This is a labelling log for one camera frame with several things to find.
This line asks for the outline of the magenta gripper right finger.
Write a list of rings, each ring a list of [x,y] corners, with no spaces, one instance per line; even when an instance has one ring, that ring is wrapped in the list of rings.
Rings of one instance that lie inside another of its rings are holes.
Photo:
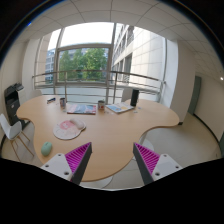
[[[133,154],[145,185],[182,169],[168,154],[159,155],[138,143],[133,144]]]

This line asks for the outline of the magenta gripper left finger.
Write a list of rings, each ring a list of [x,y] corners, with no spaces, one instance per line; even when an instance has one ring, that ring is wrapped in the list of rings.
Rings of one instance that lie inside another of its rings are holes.
[[[58,153],[42,169],[79,185],[92,154],[92,144],[86,143],[67,154]]]

